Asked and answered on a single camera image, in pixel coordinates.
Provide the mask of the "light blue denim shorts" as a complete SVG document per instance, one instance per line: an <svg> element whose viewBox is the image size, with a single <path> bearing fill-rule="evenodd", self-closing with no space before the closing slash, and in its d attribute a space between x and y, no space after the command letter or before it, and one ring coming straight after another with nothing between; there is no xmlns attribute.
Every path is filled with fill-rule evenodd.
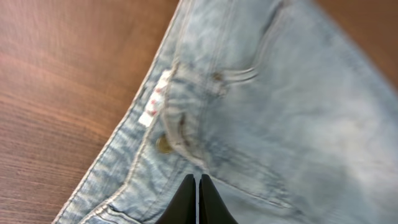
<svg viewBox="0 0 398 224"><path fill-rule="evenodd" d="M154 223L187 174L239 223L396 223L397 95L312 1L180 1L55 223Z"/></svg>

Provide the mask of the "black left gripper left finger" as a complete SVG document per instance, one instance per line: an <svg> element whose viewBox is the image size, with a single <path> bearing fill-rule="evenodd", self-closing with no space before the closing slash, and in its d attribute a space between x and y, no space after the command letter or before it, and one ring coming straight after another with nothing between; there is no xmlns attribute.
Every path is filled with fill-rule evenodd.
<svg viewBox="0 0 398 224"><path fill-rule="evenodd" d="M196 224L196 182L193 174L185 176L156 224Z"/></svg>

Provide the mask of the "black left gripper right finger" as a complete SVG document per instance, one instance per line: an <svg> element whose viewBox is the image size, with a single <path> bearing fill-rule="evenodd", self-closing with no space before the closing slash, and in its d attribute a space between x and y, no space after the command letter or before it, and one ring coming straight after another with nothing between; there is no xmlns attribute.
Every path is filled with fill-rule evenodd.
<svg viewBox="0 0 398 224"><path fill-rule="evenodd" d="M199 183L199 224L238 224L207 174Z"/></svg>

